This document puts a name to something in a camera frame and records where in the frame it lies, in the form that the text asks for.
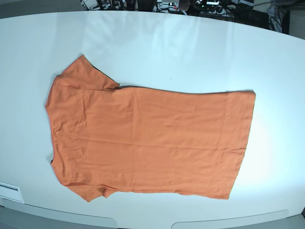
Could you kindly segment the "orange T-shirt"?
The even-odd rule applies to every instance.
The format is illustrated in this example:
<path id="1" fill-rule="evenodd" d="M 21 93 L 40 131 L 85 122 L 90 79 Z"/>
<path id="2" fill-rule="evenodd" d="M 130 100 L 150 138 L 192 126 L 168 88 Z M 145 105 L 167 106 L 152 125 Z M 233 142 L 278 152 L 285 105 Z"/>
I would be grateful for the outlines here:
<path id="1" fill-rule="evenodd" d="M 45 105 L 58 181 L 86 201 L 115 192 L 228 199 L 250 134 L 255 93 L 121 87 L 80 56 Z"/>

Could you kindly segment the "white power strip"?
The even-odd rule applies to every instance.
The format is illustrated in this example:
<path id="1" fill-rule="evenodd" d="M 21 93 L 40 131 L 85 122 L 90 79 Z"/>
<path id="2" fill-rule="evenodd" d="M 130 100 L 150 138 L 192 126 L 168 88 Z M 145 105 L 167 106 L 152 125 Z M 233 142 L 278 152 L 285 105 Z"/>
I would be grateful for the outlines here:
<path id="1" fill-rule="evenodd" d="M 221 14 L 224 9 L 220 0 L 157 0 L 153 12 L 198 15 Z"/>

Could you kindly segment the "white label on table edge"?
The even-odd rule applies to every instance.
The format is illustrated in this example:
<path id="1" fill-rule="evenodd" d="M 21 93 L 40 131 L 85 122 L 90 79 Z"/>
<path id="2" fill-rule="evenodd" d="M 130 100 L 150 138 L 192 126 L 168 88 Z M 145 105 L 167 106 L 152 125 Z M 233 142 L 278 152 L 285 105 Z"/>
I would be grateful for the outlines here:
<path id="1" fill-rule="evenodd" d="M 0 183 L 0 197 L 22 204 L 24 203 L 20 188 L 18 186 L 6 184 L 3 182 Z"/>

